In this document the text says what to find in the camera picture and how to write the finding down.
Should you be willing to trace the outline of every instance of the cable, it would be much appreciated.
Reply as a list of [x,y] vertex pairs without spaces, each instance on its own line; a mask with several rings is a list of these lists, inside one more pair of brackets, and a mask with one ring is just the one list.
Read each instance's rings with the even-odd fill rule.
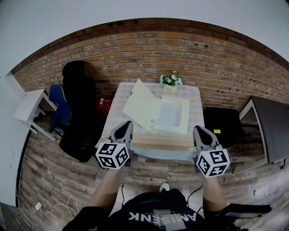
[[[283,186],[283,189],[280,192],[282,192],[285,189],[285,186],[286,186],[286,168],[284,168],[284,186]],[[278,194],[279,194],[279,186],[275,187],[275,194],[272,194],[272,191],[273,191],[273,185],[269,185],[268,195],[266,195],[265,191],[263,191],[264,197],[267,198],[267,197],[278,196]]]
[[17,196],[17,201],[18,201],[18,216],[19,216],[19,222],[20,222],[21,230],[23,231],[23,226],[22,226],[22,222],[21,222],[21,218],[20,218],[19,196],[18,196],[18,191],[17,191],[17,187],[16,187],[16,186],[15,186],[15,189],[16,189],[16,196]]
[[32,218],[32,222],[33,222],[32,231],[33,231],[33,229],[34,229],[35,226],[38,226],[38,225],[41,224],[42,219],[43,219],[43,214],[49,214],[49,213],[52,213],[53,210],[54,210],[54,208],[55,208],[57,205],[65,205],[65,206],[66,206],[66,209],[69,211],[69,213],[70,213],[70,215],[71,215],[71,217],[72,217],[72,219],[73,219],[74,217],[72,216],[72,214],[71,214],[71,212],[70,212],[70,210],[69,210],[68,208],[71,208],[71,209],[75,212],[75,216],[77,215],[77,213],[76,213],[76,211],[75,211],[72,207],[69,207],[69,206],[68,206],[70,198],[73,198],[73,199],[76,201],[76,208],[77,208],[77,212],[79,213],[78,202],[77,202],[77,199],[75,199],[74,196],[70,196],[70,197],[68,198],[67,204],[63,204],[63,203],[61,203],[61,204],[56,204],[56,205],[54,205],[53,209],[52,209],[50,212],[45,213],[45,212],[43,212],[43,211],[40,209],[40,212],[41,212],[41,220],[40,220],[40,222],[39,222],[38,224],[36,224],[36,225],[35,225],[35,222],[34,222],[34,219],[33,219],[33,214],[36,213],[36,209],[35,209],[34,212],[31,213],[31,218]]
[[189,205],[189,198],[190,198],[190,196],[192,196],[193,193],[195,193],[196,191],[199,191],[202,187],[203,187],[203,185],[201,185],[198,189],[196,189],[195,191],[193,191],[193,192],[189,195],[188,200],[186,201],[188,207],[190,207],[190,205]]
[[199,211],[200,211],[202,208],[203,208],[203,206],[201,206],[201,207],[199,208],[199,210],[197,211],[197,213],[199,213]]
[[121,186],[121,193],[122,193],[122,203],[121,203],[121,207],[123,206],[124,202],[125,202],[125,196],[123,195],[123,187],[125,186],[125,181],[122,180],[123,183],[120,183],[120,186]]

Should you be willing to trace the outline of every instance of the flower pot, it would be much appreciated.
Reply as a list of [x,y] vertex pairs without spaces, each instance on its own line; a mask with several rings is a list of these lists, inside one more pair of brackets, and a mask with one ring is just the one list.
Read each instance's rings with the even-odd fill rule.
[[170,86],[170,85],[167,85],[167,84],[164,84],[163,85],[163,90],[165,92],[176,92],[177,91],[177,86]]

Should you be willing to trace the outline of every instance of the white wall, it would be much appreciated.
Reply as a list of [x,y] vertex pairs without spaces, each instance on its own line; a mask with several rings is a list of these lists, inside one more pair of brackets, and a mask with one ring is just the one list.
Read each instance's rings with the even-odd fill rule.
[[183,18],[226,27],[289,60],[289,5],[285,0],[2,0],[0,75],[74,31],[146,17]]
[[24,91],[13,76],[0,78],[0,202],[15,206],[16,176],[28,128],[13,118]]

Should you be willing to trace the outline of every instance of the white table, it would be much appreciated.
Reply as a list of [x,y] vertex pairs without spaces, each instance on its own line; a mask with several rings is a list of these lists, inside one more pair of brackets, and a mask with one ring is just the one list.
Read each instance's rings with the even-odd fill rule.
[[[98,145],[108,137],[113,128],[122,122],[131,120],[123,113],[123,108],[134,87],[135,83],[120,83],[112,102],[111,109],[103,129],[103,134]],[[159,83],[145,83],[146,87],[154,94],[155,97],[161,98],[163,87]],[[133,121],[134,132],[131,142],[131,149],[135,153],[158,159],[178,159],[188,160],[192,155],[193,129],[196,125],[204,126],[204,117],[200,91],[198,87],[182,85],[178,86],[175,97],[190,100],[190,114],[187,135],[152,133],[145,130],[138,123]]]
[[50,104],[50,106],[54,110],[57,109],[57,106],[53,102],[51,102],[48,96],[44,93],[44,89],[41,89],[26,92],[25,96],[21,99],[13,117],[22,121],[27,127],[29,127],[29,129],[33,133],[38,134],[38,132],[35,129],[33,129],[31,125],[34,128],[36,128],[39,132],[50,138],[51,140],[56,141],[56,139],[53,136],[51,136],[44,129],[42,129],[36,123],[33,122],[33,119],[37,117],[39,113],[45,115],[45,112],[38,106],[43,98]]

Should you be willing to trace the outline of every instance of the backrest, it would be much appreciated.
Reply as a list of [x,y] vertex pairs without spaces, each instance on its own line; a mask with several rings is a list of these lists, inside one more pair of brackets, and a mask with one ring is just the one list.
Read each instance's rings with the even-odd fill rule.
[[67,63],[63,70],[63,86],[66,100],[75,118],[92,119],[96,111],[95,81],[84,75],[84,62]]
[[50,101],[57,103],[58,105],[67,103],[61,84],[51,85],[48,97]]

